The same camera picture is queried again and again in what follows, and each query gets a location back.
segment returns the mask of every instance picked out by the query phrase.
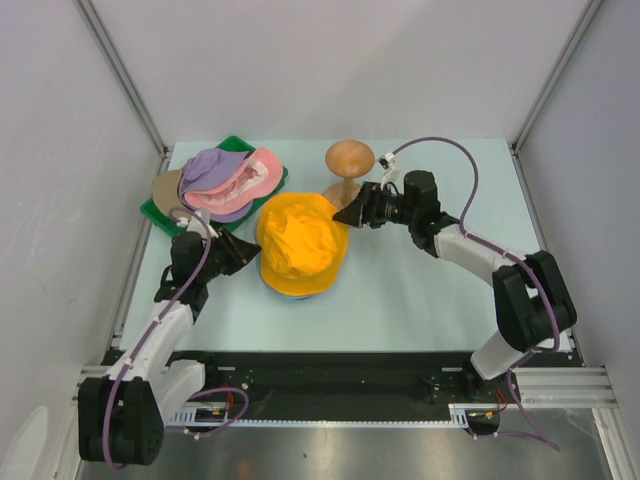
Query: light blue table surface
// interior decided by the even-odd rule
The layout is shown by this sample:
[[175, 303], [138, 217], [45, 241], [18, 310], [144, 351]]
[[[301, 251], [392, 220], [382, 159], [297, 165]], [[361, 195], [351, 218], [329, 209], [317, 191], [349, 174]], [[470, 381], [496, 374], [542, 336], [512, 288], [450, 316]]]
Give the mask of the light blue table surface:
[[[324, 155], [333, 141], [247, 141], [273, 150], [289, 169], [283, 189], [322, 193], [339, 179]], [[478, 195], [468, 227], [513, 249], [539, 249], [507, 143], [462, 140], [480, 170]], [[210, 142], [179, 142], [169, 169], [181, 167]], [[370, 140], [376, 156], [402, 140]], [[403, 174], [432, 171], [442, 207], [459, 216], [472, 186], [466, 157], [452, 146], [422, 143], [396, 157]], [[376, 165], [365, 177], [379, 181]], [[253, 241], [259, 212], [235, 234]], [[149, 319], [163, 269], [169, 265], [169, 237], [156, 227], [144, 253], [126, 318], [121, 349], [132, 346]], [[260, 279], [254, 266], [209, 284], [209, 300], [180, 350], [406, 352], [474, 350], [496, 330], [493, 292], [457, 265], [418, 250], [407, 228], [350, 230], [349, 252], [336, 284], [306, 300], [282, 298]], [[563, 345], [567, 339], [563, 335]]]

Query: white wall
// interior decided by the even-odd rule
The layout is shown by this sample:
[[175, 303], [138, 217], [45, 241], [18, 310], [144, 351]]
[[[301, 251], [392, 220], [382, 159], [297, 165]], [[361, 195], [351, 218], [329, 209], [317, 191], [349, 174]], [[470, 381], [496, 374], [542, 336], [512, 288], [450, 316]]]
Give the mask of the white wall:
[[587, 0], [95, 0], [165, 141], [513, 138]]
[[159, 159], [70, 0], [0, 17], [0, 463], [39, 405], [41, 478], [99, 358]]
[[640, 446], [640, 2], [609, 2], [523, 151], [543, 230]]

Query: purple cap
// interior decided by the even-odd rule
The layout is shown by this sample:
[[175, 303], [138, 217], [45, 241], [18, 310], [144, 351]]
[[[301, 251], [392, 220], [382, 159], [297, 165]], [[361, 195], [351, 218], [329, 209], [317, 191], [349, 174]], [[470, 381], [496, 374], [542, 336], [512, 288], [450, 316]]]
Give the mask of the purple cap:
[[180, 181], [180, 199], [185, 192], [211, 190], [238, 171], [249, 152], [227, 152], [209, 148], [187, 160]]
[[210, 218], [214, 222], [218, 222], [218, 223], [235, 222], [236, 220], [240, 220], [242, 217], [244, 217], [247, 214], [247, 212], [251, 210], [252, 205], [253, 205], [253, 200], [251, 200], [244, 207], [242, 207], [240, 210], [236, 210], [235, 212], [227, 213], [225, 215], [216, 215], [215, 213], [210, 213], [210, 216], [211, 216]]

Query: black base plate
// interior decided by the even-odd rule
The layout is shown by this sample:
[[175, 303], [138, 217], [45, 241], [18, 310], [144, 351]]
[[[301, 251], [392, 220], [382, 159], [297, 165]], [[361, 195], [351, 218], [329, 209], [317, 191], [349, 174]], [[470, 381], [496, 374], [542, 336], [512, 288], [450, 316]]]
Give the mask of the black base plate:
[[[244, 388], [251, 400], [246, 419], [435, 421], [450, 418], [449, 403], [494, 404], [497, 387], [507, 393], [500, 382], [488, 383], [473, 394], [464, 392], [456, 384], [456, 372], [450, 370], [459, 369], [472, 353], [185, 351], [175, 352], [171, 361], [197, 359], [206, 362], [208, 386], [227, 383]], [[121, 355], [121, 351], [111, 350], [103, 364], [112, 365]], [[560, 353], [537, 355], [527, 364], [581, 365], [582, 359], [575, 353], [571, 356]]]

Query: yellow cap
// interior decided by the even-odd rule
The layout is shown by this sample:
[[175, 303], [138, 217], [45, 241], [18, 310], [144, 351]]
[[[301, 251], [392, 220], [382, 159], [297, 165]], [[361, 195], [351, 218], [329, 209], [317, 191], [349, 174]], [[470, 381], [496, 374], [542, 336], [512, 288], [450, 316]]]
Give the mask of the yellow cap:
[[349, 247], [347, 226], [318, 193], [282, 193], [262, 207], [256, 229], [262, 279], [292, 296], [324, 292], [336, 280]]

